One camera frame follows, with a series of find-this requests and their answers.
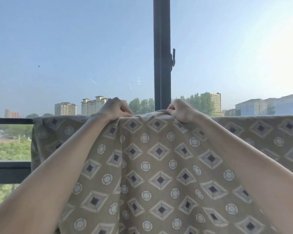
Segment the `hand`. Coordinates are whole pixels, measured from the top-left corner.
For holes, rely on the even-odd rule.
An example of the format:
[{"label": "hand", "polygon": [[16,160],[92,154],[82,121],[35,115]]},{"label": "hand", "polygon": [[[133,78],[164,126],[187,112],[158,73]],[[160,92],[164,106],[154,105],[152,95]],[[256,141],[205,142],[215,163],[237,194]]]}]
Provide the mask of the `hand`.
[{"label": "hand", "polygon": [[116,120],[120,117],[132,117],[133,113],[128,106],[124,104],[119,98],[110,98],[104,106],[100,109],[98,114],[101,114],[108,121]]},{"label": "hand", "polygon": [[178,121],[193,122],[193,117],[199,113],[190,103],[181,99],[174,100],[167,108],[166,113],[172,115]]}]

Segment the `window frame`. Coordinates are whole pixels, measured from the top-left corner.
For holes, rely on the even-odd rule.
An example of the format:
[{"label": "window frame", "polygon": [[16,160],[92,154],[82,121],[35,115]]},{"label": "window frame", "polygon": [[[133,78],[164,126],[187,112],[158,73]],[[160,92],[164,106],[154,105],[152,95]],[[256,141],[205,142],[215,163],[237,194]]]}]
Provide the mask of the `window frame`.
[{"label": "window frame", "polygon": [[[155,110],[171,103],[170,0],[153,0]],[[0,118],[0,124],[33,124],[31,118]],[[0,184],[20,184],[31,173],[31,161],[0,161]]]}]

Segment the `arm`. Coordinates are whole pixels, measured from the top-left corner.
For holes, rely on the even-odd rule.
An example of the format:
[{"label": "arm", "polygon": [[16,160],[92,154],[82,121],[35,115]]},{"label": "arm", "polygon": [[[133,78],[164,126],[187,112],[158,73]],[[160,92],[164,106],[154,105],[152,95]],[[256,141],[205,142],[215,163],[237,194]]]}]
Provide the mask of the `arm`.
[{"label": "arm", "polygon": [[293,234],[293,173],[183,101],[167,112],[198,125],[217,154],[281,233]]},{"label": "arm", "polygon": [[105,125],[132,116],[118,98],[110,99],[42,163],[0,205],[0,234],[53,233],[88,153]]}]

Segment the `window latch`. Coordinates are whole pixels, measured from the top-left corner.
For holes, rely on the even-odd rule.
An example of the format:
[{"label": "window latch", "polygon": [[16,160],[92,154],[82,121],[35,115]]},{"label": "window latch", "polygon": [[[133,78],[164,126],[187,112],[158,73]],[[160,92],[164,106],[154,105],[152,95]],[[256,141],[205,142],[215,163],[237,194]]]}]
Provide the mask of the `window latch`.
[{"label": "window latch", "polygon": [[176,54],[176,49],[173,48],[172,54],[170,54],[170,61],[171,61],[170,71],[172,71],[172,68],[175,66],[175,63],[176,63],[175,54]]}]

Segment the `sky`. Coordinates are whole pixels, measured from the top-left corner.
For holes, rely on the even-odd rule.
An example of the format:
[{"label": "sky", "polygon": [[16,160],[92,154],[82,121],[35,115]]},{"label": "sky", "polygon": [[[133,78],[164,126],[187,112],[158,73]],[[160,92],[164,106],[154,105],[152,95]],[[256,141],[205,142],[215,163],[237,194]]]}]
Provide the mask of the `sky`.
[{"label": "sky", "polygon": [[[293,94],[293,0],[171,0],[171,48],[172,98]],[[0,0],[1,117],[154,98],[153,59],[153,0]]]}]

